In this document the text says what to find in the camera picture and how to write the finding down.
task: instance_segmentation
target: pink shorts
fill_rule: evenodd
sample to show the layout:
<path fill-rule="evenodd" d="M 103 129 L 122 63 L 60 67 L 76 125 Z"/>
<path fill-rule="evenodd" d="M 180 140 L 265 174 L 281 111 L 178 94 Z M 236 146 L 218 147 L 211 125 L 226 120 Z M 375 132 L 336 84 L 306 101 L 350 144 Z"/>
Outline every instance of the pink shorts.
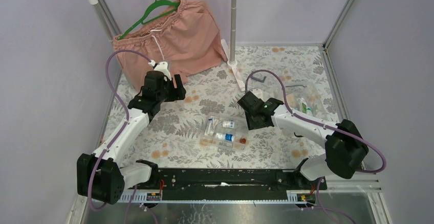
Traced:
<path fill-rule="evenodd" d="M 208 5 L 203 0 L 177 0 L 176 12 L 158 18 L 122 40 L 113 40 L 113 49 L 138 51 L 150 59 L 170 63 L 170 73 L 180 74 L 183 83 L 187 76 L 202 72 L 220 64 L 226 55 L 222 49 L 220 29 L 214 21 Z M 138 91 L 145 75 L 151 71 L 147 61 L 134 54 L 117 55 L 125 75 Z"/>

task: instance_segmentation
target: floral tablecloth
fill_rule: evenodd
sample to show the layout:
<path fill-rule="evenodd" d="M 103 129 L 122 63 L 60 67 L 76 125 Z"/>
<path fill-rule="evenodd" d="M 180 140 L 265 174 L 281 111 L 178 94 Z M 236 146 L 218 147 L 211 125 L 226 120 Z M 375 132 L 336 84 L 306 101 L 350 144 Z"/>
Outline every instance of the floral tablecloth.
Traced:
<path fill-rule="evenodd" d="M 285 82 L 310 81 L 315 84 L 324 108 L 338 121 L 322 58 L 318 47 L 237 47 L 236 58 L 245 79 L 254 70 L 268 69 Z M 274 90 L 279 88 L 271 75 L 264 84 L 249 81 L 249 86 Z M 189 168 L 295 168 L 306 158 L 324 150 L 305 139 L 286 137 L 279 128 L 249 131 L 249 145 L 244 151 L 220 149 L 199 143 L 209 113 L 245 117 L 237 105 L 243 95 L 225 62 L 220 66 L 189 76 L 183 101 L 163 103 L 160 112 L 136 138 L 122 166 L 145 159 L 159 167 Z M 122 76 L 118 94 L 128 102 L 136 91 Z M 125 116 L 115 100 L 103 138 L 107 138 Z"/>

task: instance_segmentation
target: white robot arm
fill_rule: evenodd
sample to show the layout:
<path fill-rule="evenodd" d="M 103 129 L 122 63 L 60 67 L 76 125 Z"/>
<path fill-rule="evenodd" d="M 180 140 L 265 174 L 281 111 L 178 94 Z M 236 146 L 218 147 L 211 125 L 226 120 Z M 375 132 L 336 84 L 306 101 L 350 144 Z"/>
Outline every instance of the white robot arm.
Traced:
<path fill-rule="evenodd" d="M 252 92 L 246 93 L 238 104 L 246 113 L 249 129 L 269 126 L 279 127 L 282 130 L 287 129 L 312 140 L 325 149 L 325 154 L 305 159 L 297 167 L 297 170 L 309 181 L 331 174 L 350 179 L 368 153 L 368 147 L 365 144 L 329 129 L 329 127 L 338 128 L 361 137 L 354 123 L 349 120 L 344 119 L 341 123 L 334 123 L 297 110 L 292 110 L 290 113 L 282 101 L 270 98 L 264 102 Z M 300 117 L 324 124 L 324 126 L 304 121 Z"/>
<path fill-rule="evenodd" d="M 175 88 L 167 62 L 156 64 L 146 74 L 141 92 L 128 104 L 128 118 L 124 118 L 115 131 L 91 155 L 83 153 L 77 161 L 77 191 L 88 194 L 89 181 L 96 162 L 98 170 L 92 182 L 92 198 L 114 204 L 121 193 L 136 184 L 152 180 L 156 165 L 148 161 L 137 161 L 130 166 L 119 168 L 127 150 L 139 133 L 148 126 L 160 111 L 161 103 L 183 100 L 185 88 L 180 75 L 175 75 Z"/>

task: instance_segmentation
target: red wire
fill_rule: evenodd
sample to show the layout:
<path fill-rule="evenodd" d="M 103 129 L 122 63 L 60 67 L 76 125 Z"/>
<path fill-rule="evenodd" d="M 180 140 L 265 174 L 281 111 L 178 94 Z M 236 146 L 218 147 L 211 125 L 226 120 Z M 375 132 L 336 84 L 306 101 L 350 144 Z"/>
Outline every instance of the red wire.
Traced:
<path fill-rule="evenodd" d="M 160 180 L 160 198 L 161 198 L 161 191 L 163 190 L 164 187 L 164 180 Z"/>
<path fill-rule="evenodd" d="M 311 188 L 311 193 L 310 193 L 310 195 L 312 195 L 314 191 L 315 191 L 315 184 L 312 184 L 312 188 Z"/>

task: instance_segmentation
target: green hanger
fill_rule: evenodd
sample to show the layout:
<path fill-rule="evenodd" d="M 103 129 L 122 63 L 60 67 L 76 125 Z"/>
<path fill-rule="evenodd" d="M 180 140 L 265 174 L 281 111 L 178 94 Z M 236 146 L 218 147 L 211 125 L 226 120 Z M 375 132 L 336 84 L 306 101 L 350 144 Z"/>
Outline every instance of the green hanger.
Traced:
<path fill-rule="evenodd" d="M 169 1 L 169 0 L 157 0 L 157 1 L 153 2 L 153 3 L 152 3 L 152 4 L 151 4 L 147 9 L 146 9 L 145 14 L 144 14 L 144 15 L 143 15 L 143 16 L 142 16 L 142 17 L 141 17 L 137 22 L 135 22 L 133 26 L 131 26 L 130 28 L 128 28 L 128 30 L 125 31 L 125 33 L 123 33 L 123 34 L 118 38 L 118 40 L 123 39 L 123 38 L 124 38 L 128 33 L 130 33 L 130 32 L 131 32 L 131 31 L 132 31 L 136 26 L 138 26 L 140 23 L 141 23 L 142 25 L 145 25 L 145 24 L 147 24 L 147 23 L 149 23 L 149 22 L 152 22 L 152 21 L 156 20 L 157 18 L 163 17 L 164 15 L 168 15 L 168 14 L 170 14 L 170 13 L 172 13 L 172 12 L 175 12 L 175 11 L 178 9 L 178 7 L 179 7 L 180 4 L 181 4 L 181 3 L 174 3 L 174 2 L 171 2 L 171 1 Z M 158 15 L 158 16 L 155 17 L 155 18 L 152 18 L 152 19 L 150 19 L 150 20 L 144 22 L 145 19 L 149 16 L 149 14 L 150 14 L 154 9 L 156 9 L 157 7 L 160 7 L 160 6 L 174 6 L 175 8 L 172 9 L 172 10 L 169 10 L 169 11 L 163 13 L 163 14 L 160 14 L 160 15 Z"/>

